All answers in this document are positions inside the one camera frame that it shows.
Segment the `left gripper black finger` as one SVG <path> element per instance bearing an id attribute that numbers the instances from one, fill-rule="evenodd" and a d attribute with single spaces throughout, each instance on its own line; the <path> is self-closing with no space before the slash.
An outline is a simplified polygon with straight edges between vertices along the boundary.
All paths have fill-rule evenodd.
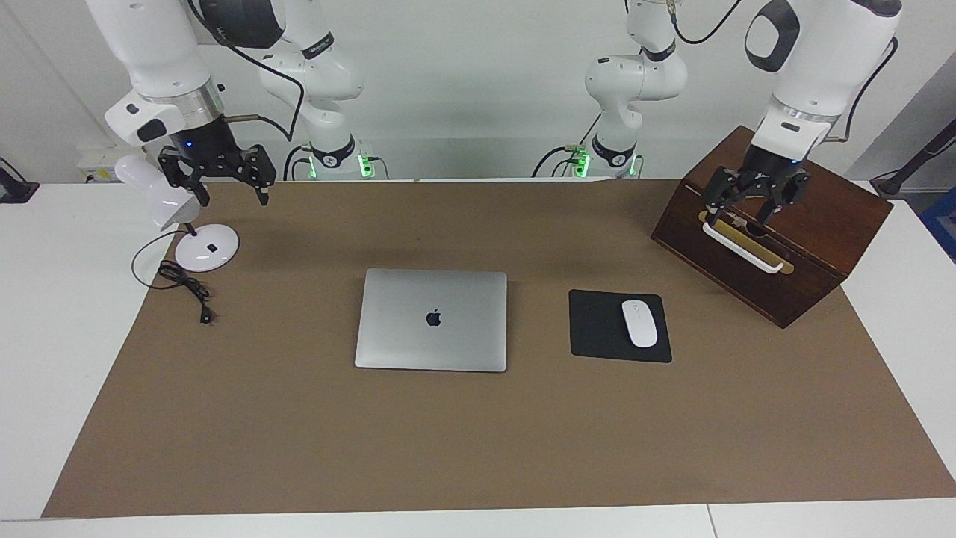
<path id="1" fill-rule="evenodd" d="M 747 170 L 718 167 L 706 186 L 707 224 L 715 225 L 727 208 L 743 200 L 747 193 Z"/>
<path id="2" fill-rule="evenodd" d="M 767 179 L 760 191 L 764 195 L 765 202 L 758 211 L 758 223 L 767 225 L 786 205 L 798 202 L 806 193 L 809 181 L 810 174 L 805 170 L 799 170 L 790 177 L 778 178 L 778 180 Z"/>

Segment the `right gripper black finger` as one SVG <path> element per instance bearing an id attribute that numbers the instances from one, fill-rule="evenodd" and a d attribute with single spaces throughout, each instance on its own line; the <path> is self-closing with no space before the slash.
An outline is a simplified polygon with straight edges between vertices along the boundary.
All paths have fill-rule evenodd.
<path id="1" fill-rule="evenodd" d="M 253 188 L 260 205 L 269 204 L 269 189 L 276 183 L 276 168 L 265 147 L 254 144 L 239 151 L 237 180 Z"/>
<path id="2" fill-rule="evenodd" d="M 199 201 L 200 205 L 209 205 L 211 197 L 202 183 L 202 168 L 192 167 L 186 174 L 181 167 L 182 156 L 174 147 L 163 147 L 158 153 L 158 167 L 172 188 L 184 188 Z"/>

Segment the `grey aluminium laptop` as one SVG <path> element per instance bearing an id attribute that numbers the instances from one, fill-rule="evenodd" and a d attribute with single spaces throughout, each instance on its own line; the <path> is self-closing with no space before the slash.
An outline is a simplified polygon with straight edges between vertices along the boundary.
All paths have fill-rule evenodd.
<path id="1" fill-rule="evenodd" d="M 369 370 L 506 370 L 504 272 L 370 268 L 354 365 Z"/>

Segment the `dark brown wooden box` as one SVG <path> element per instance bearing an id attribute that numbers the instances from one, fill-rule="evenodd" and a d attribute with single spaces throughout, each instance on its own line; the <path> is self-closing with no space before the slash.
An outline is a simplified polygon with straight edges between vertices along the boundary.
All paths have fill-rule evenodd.
<path id="1" fill-rule="evenodd" d="M 891 212 L 891 204 L 813 162 L 806 193 L 765 227 L 757 214 L 764 198 L 744 199 L 720 219 L 745 231 L 795 266 L 792 275 L 763 273 L 702 231 L 702 191 L 718 167 L 738 168 L 754 132 L 738 126 L 682 181 L 652 239 L 779 327 L 812 309 L 848 278 Z"/>

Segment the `white desk lamp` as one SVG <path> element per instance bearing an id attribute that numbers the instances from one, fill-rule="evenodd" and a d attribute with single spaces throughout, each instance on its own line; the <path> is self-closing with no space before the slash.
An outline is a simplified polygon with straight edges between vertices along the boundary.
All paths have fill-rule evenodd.
<path id="1" fill-rule="evenodd" d="M 146 159 L 123 156 L 115 164 L 115 173 L 146 201 L 147 214 L 158 229 L 166 232 L 185 227 L 175 250 L 175 262 L 182 268 L 194 273 L 214 271 L 235 256 L 240 246 L 236 231 L 218 223 L 194 227 L 201 210 L 198 198 L 184 188 L 171 187 L 164 174 Z"/>

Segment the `black tripod stand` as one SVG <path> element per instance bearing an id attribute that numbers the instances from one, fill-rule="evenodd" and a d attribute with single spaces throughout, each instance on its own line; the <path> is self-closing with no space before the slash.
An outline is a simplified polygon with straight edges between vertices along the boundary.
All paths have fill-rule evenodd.
<path id="1" fill-rule="evenodd" d="M 874 188 L 875 193 L 881 195 L 881 197 L 894 197 L 899 193 L 904 182 L 919 168 L 945 153 L 946 150 L 954 146 L 954 144 L 956 144 L 956 118 L 946 127 L 943 127 L 941 132 L 936 133 L 933 139 L 919 150 L 904 166 L 870 179 L 869 184 Z"/>

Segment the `blue crate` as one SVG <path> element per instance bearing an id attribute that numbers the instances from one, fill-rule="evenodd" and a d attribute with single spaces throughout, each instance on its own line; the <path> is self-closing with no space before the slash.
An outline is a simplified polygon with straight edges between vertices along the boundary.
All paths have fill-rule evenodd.
<path id="1" fill-rule="evenodd" d="M 956 186 L 922 211 L 919 220 L 956 264 Z"/>

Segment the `black desk clamp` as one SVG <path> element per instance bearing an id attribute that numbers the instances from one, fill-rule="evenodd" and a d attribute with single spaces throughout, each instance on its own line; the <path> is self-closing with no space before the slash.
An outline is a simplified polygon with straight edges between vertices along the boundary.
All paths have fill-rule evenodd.
<path id="1" fill-rule="evenodd" d="M 39 183 L 27 181 L 16 167 L 0 157 L 0 204 L 27 203 L 39 187 Z"/>

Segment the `white computer mouse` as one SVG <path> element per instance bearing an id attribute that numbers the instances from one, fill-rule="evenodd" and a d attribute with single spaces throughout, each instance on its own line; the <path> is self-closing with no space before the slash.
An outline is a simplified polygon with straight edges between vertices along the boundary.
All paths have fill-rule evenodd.
<path id="1" fill-rule="evenodd" d="M 634 347 L 648 350 L 658 344 L 654 313 L 644 300 L 625 300 L 621 304 L 628 337 Z"/>

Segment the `black mouse pad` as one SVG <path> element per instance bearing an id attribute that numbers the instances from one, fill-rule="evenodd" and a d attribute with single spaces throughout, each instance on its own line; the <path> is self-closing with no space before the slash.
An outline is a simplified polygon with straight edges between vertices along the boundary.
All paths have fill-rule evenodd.
<path id="1" fill-rule="evenodd" d="M 571 289 L 568 300 L 570 350 L 574 356 L 639 363 L 672 362 L 661 296 Z M 644 300 L 649 304 L 657 324 L 655 347 L 642 350 L 631 344 L 621 312 L 625 300 Z"/>

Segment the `brown paper table mat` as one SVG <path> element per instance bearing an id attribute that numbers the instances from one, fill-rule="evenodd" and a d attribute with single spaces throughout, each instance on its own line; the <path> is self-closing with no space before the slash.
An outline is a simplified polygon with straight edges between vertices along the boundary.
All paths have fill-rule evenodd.
<path id="1" fill-rule="evenodd" d="M 45 517 L 956 497 L 843 293 L 781 328 L 650 238 L 674 182 L 211 185 L 216 319 L 149 292 Z M 354 366 L 369 267 L 502 271 L 502 374 Z M 571 289 L 672 362 L 574 356 Z"/>

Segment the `white wall power strip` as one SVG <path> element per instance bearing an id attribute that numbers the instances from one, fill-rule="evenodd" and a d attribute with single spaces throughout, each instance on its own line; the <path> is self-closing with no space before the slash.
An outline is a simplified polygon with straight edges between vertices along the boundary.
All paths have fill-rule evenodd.
<path id="1" fill-rule="evenodd" d="M 115 171 L 117 161 L 127 155 L 141 157 L 158 168 L 156 158 L 144 147 L 136 146 L 77 146 L 79 160 L 76 164 L 78 180 L 83 184 L 120 183 Z"/>

